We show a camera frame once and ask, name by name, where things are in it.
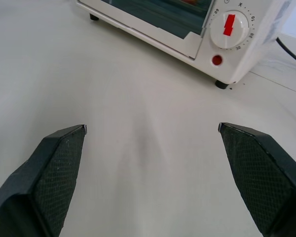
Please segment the white timer knob red mark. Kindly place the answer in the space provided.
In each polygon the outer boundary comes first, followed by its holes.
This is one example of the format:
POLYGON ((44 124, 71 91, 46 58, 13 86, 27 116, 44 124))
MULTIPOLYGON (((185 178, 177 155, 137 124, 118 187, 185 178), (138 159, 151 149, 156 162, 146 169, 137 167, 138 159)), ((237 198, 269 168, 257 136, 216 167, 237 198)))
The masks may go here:
POLYGON ((242 12, 227 11, 211 21, 210 38, 217 47, 230 49, 244 41, 249 29, 249 21, 242 12))

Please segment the white toaster oven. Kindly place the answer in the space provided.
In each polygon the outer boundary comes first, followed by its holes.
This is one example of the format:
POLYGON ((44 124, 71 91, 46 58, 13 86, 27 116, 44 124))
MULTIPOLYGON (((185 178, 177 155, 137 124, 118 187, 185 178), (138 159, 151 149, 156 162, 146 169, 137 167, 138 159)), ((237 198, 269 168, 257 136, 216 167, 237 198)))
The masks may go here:
POLYGON ((206 21, 202 27, 202 41, 195 58, 187 57, 146 35, 83 5, 92 20, 103 20, 123 31, 147 42, 163 52, 213 77, 216 85, 226 88, 239 82, 267 51, 267 46, 274 42, 281 27, 290 0, 212 0, 206 21), (210 23, 218 15, 227 11, 240 11, 249 21, 249 34, 239 45, 222 49, 214 45, 210 38, 210 23))

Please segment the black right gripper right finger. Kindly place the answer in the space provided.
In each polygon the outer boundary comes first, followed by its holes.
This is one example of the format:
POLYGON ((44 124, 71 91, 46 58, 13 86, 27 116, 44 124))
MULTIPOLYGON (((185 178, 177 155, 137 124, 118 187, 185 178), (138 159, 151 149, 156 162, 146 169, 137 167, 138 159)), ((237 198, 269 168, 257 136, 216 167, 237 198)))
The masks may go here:
POLYGON ((230 169, 263 237, 296 237, 296 162, 268 134, 221 122, 230 169))

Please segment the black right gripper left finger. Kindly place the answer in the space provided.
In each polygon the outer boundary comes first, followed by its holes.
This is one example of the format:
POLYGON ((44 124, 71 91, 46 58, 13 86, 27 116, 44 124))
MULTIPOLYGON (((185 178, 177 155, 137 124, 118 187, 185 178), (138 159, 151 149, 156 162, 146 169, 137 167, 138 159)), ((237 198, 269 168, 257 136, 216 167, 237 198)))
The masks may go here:
POLYGON ((84 124, 58 130, 0 187, 0 237, 59 237, 74 194, 84 124))

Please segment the glass oven door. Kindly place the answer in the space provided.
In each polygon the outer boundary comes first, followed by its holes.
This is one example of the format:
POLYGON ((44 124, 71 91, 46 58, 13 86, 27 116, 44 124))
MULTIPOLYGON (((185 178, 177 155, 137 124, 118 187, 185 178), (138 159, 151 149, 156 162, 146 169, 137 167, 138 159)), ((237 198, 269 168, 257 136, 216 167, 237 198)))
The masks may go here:
POLYGON ((147 37, 195 58, 212 0, 78 0, 147 37))

